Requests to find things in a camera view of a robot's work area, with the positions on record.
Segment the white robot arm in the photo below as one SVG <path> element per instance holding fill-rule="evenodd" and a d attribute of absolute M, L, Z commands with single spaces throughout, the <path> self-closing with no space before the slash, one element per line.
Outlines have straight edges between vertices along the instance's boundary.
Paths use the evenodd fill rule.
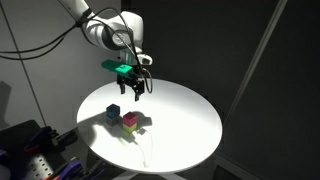
<path fill-rule="evenodd" d="M 117 84 L 122 94 L 125 86 L 135 93 L 135 100 L 153 86 L 148 86 L 143 65 L 151 65 L 153 59 L 142 52 L 144 23 L 141 16 L 132 12 L 117 12 L 107 7 L 94 13 L 85 0 L 58 0 L 75 20 L 86 40 L 103 49 L 119 51 L 119 60 L 105 60 L 104 69 L 117 74 Z"/>

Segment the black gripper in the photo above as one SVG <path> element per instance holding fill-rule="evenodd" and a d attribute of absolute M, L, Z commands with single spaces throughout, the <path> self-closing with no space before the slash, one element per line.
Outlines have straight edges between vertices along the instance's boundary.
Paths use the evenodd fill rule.
<path fill-rule="evenodd" d="M 139 77 L 135 74 L 125 75 L 117 75 L 117 84 L 120 86 L 121 94 L 125 94 L 125 85 L 133 88 L 135 92 L 135 100 L 138 101 L 140 96 L 145 92 L 144 81 L 140 80 Z"/>

